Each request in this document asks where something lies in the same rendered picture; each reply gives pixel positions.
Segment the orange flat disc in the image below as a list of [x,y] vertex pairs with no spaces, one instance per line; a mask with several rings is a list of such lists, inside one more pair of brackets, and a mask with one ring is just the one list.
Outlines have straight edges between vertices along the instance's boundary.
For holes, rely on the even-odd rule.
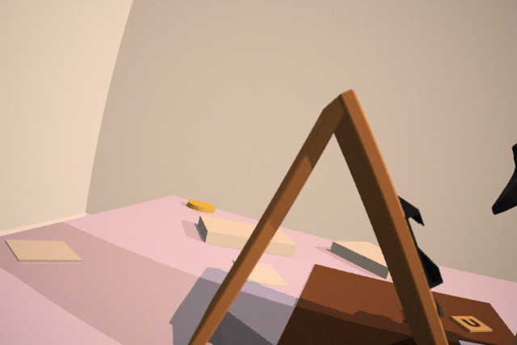
[[193,208],[198,212],[214,213],[216,206],[198,200],[189,200],[187,206]]

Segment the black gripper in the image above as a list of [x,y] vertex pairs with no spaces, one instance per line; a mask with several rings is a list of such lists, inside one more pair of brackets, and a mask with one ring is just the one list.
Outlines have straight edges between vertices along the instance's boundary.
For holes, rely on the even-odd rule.
[[515,161],[515,171],[511,176],[511,180],[503,189],[501,195],[495,201],[495,204],[492,206],[492,213],[494,215],[505,212],[517,206],[517,143],[511,148],[514,155],[513,158]]

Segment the orange letter tile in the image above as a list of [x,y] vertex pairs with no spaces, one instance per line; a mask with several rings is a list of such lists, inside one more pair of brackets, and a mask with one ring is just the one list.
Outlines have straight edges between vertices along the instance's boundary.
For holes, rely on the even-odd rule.
[[491,328],[477,320],[475,317],[472,316],[451,316],[451,318],[454,322],[458,323],[461,327],[465,328],[469,333],[472,332],[491,332]]

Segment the cream flat rectangular tile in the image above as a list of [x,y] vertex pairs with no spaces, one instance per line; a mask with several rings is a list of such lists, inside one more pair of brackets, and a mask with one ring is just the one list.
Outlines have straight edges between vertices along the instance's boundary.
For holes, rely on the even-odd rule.
[[[204,242],[217,246],[242,249],[256,225],[227,221],[200,215],[198,228]],[[280,229],[265,250],[266,253],[294,257],[296,244]]]
[[332,242],[330,252],[384,279],[392,279],[379,246],[368,242]]

